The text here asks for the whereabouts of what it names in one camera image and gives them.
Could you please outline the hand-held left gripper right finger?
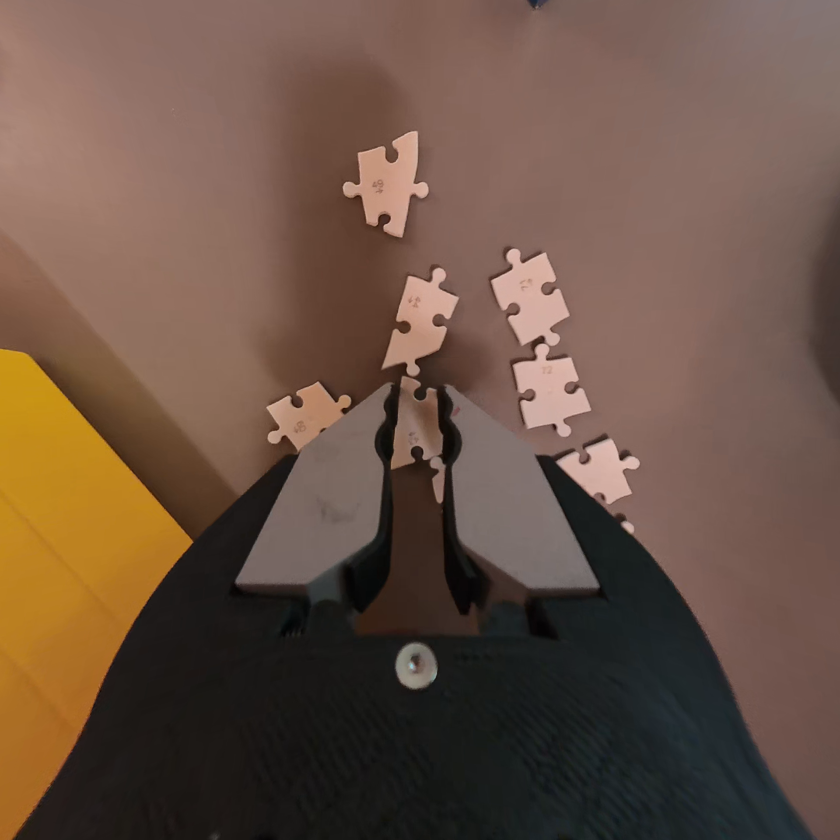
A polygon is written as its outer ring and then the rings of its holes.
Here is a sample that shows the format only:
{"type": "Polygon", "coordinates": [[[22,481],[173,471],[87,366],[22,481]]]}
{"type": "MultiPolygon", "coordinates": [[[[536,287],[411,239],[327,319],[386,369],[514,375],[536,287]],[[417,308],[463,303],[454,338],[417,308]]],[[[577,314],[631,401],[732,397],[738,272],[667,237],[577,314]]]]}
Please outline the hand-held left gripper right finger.
{"type": "Polygon", "coordinates": [[[438,399],[444,574],[458,613],[597,595],[595,573],[529,445],[452,385],[438,399]]]}

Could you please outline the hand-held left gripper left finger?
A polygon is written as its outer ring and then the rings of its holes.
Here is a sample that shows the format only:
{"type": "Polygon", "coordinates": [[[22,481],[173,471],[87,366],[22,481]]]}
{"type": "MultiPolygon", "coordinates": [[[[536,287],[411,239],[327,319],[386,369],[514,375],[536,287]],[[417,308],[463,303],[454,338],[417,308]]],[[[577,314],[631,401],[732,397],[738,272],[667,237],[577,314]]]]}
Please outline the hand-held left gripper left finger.
{"type": "Polygon", "coordinates": [[[361,614],[391,568],[399,388],[383,384],[296,458],[235,580],[252,595],[361,614]]]}

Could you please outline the curved white puzzle piece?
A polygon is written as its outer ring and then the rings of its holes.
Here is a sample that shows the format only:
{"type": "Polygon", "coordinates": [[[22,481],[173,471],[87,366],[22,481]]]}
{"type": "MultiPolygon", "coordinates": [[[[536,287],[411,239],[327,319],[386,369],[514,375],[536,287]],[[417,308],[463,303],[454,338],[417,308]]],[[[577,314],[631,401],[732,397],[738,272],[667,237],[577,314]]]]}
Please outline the curved white puzzle piece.
{"type": "Polygon", "coordinates": [[[394,434],[392,469],[414,463],[413,451],[422,451],[422,460],[441,456],[443,435],[438,425],[438,394],[427,388],[422,397],[417,396],[419,381],[402,376],[394,434]]]}

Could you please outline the puzzle pieces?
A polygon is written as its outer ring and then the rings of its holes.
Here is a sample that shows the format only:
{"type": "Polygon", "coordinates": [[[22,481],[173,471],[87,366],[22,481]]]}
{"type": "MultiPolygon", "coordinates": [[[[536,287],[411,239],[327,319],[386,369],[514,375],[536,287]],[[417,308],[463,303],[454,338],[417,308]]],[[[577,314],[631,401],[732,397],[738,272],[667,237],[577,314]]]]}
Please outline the puzzle pieces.
{"type": "MultiPolygon", "coordinates": [[[[358,180],[345,182],[342,189],[346,197],[361,199],[368,225],[378,227],[380,218],[387,217],[384,232],[401,238],[411,200],[425,198],[428,185],[416,181],[418,132],[394,139],[392,148],[394,161],[388,160],[383,145],[358,152],[358,180]]],[[[507,270],[490,279],[492,294],[501,311],[517,309],[507,315],[507,321],[519,345],[534,344],[533,358],[511,365],[521,396],[521,419],[526,428],[552,427],[557,435],[568,437],[569,419],[592,409],[572,358],[550,358],[551,348],[560,341],[554,327],[570,316],[570,310],[561,290],[553,286],[557,278],[545,253],[525,259],[518,249],[509,248],[505,260],[507,270]]],[[[445,279],[446,273],[439,267],[433,268],[427,279],[412,275],[406,278],[395,321],[404,323],[407,331],[392,331],[383,370],[402,365],[405,376],[419,381],[418,362],[441,349],[447,327],[436,324],[435,319],[450,319],[458,302],[454,293],[442,288],[445,279]]],[[[286,395],[266,408],[275,425],[267,435],[268,443],[278,445],[287,439],[300,450],[341,419],[350,405],[347,395],[333,398],[320,382],[286,395]]],[[[436,502],[442,505],[442,454],[427,461],[434,472],[436,502]]],[[[622,455],[609,437],[584,446],[582,455],[564,455],[556,463],[590,496],[607,506],[632,494],[625,474],[640,466],[638,458],[622,455]]]]}

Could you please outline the yellow plastic bin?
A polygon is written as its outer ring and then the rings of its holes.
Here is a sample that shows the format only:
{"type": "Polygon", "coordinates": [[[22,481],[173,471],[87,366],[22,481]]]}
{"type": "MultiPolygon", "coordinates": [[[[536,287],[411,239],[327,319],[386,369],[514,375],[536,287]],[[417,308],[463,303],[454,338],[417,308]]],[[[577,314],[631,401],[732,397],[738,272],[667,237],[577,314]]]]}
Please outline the yellow plastic bin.
{"type": "Polygon", "coordinates": [[[23,352],[1,352],[1,836],[73,749],[119,647],[192,544],[23,352]]]}

